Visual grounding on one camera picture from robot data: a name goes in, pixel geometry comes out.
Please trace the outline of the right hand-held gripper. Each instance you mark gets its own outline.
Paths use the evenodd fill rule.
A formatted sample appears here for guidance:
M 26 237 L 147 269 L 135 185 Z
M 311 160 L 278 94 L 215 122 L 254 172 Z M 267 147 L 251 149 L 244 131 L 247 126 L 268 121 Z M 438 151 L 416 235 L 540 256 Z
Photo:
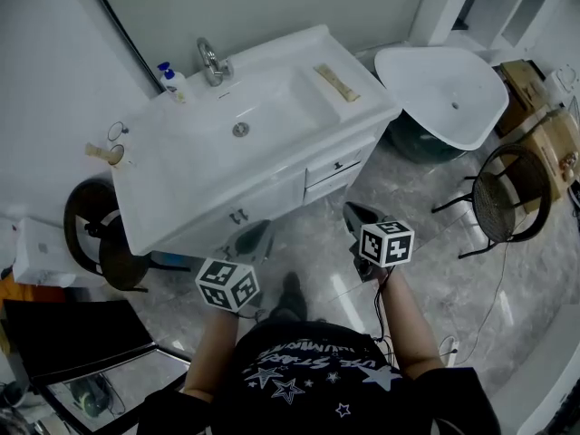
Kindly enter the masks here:
M 355 239 L 349 251 L 364 283 L 373 280 L 379 268 L 410 262 L 415 232 L 406 222 L 352 201 L 343 205 L 343 220 Z

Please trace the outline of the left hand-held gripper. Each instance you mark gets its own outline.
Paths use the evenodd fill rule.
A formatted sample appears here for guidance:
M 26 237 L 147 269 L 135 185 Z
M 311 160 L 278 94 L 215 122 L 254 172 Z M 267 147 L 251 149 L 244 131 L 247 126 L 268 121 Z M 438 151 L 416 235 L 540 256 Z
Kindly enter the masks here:
M 195 282 L 204 302 L 239 313 L 261 294 L 256 267 L 264 263 L 274 242 L 271 220 L 251 223 L 232 235 L 215 255 L 206 258 Z

